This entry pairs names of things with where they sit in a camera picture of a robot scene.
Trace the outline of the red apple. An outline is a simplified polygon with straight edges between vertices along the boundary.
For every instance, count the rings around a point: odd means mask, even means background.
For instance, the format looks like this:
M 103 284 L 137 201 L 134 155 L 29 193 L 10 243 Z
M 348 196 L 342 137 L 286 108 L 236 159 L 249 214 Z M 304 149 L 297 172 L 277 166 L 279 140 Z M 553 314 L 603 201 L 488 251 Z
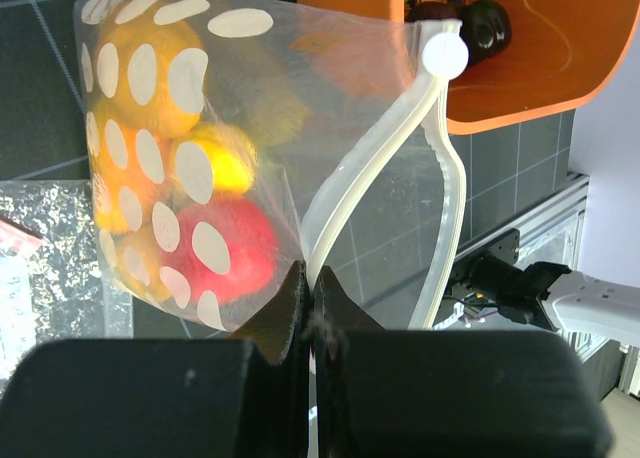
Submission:
M 220 194 L 177 214 L 179 242 L 162 254 L 159 278 L 182 305 L 205 293 L 229 306 L 259 292 L 276 271 L 278 242 L 263 211 L 246 197 Z

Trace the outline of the small orange fruit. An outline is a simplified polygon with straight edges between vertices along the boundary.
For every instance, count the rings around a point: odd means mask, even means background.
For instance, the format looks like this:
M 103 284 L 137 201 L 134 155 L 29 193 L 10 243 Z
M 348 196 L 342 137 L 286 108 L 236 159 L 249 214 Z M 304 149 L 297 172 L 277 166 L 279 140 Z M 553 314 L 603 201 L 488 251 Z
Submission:
M 167 196 L 167 140 L 131 127 L 105 99 L 86 113 L 94 218 L 114 235 L 139 230 Z

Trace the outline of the white dotted zip bag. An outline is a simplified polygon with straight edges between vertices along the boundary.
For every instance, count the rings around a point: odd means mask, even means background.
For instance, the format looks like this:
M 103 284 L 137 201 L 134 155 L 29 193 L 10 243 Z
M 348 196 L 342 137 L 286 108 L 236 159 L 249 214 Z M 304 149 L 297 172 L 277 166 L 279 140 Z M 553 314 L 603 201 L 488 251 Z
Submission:
M 278 0 L 77 0 L 73 19 L 109 284 L 232 331 L 301 262 L 384 327 L 435 324 L 466 202 L 459 20 Z

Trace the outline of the orange plastic basket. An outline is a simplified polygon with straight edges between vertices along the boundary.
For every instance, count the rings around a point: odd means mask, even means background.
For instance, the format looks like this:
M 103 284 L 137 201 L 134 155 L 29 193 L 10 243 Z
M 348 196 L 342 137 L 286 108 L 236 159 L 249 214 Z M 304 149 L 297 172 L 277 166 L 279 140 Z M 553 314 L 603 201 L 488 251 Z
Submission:
M 360 66 L 339 64 L 350 42 L 343 32 L 310 32 L 300 44 L 317 54 L 317 69 L 348 96 L 394 98 L 412 75 L 401 22 L 416 2 L 448 0 L 297 1 L 387 22 L 389 44 L 367 38 L 356 46 L 364 54 Z M 450 84 L 447 118 L 455 134 L 488 131 L 587 103 L 617 70 L 639 23 L 639 0 L 494 1 L 509 15 L 512 41 Z

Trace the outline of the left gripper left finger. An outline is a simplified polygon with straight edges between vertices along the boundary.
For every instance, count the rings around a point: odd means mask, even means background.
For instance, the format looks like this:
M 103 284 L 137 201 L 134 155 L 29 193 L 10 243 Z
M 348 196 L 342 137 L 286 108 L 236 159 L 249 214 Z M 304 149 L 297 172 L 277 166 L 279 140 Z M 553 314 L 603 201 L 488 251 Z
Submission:
M 222 339 L 65 339 L 1 401 L 5 457 L 303 457 L 311 296 L 302 262 Z

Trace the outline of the yellow mango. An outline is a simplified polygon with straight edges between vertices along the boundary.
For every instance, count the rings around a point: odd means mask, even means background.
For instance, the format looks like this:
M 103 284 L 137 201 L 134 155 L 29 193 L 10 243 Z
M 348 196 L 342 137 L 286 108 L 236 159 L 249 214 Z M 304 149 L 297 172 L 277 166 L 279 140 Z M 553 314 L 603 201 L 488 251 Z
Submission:
M 165 138 L 187 133 L 204 107 L 209 56 L 185 21 L 158 25 L 139 17 L 99 28 L 98 84 L 120 117 Z

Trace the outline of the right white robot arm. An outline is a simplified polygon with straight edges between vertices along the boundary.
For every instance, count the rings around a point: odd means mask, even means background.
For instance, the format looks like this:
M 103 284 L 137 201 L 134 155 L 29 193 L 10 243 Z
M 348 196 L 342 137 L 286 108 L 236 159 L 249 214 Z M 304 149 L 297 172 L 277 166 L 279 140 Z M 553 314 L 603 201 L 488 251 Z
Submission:
M 638 288 L 546 261 L 521 270 L 519 245 L 520 232 L 507 228 L 468 247 L 454 261 L 446 289 L 481 294 L 514 323 L 639 345 Z

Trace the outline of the yellow pear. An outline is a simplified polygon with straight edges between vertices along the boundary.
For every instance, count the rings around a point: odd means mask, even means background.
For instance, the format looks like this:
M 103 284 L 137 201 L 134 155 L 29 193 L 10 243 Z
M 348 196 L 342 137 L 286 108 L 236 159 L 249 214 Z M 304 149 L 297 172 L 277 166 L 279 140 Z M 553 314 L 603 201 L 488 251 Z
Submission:
M 137 298 L 151 297 L 160 304 L 172 295 L 160 279 L 164 253 L 150 225 L 138 231 L 118 236 L 115 240 L 116 278 Z

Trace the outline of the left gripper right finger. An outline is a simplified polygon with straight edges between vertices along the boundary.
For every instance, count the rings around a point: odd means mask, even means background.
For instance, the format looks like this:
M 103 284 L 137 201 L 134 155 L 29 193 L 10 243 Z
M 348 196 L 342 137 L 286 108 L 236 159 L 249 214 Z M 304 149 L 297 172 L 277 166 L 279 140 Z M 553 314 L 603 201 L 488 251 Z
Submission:
M 613 445 L 555 334 L 387 330 L 330 268 L 314 331 L 322 457 L 604 457 Z

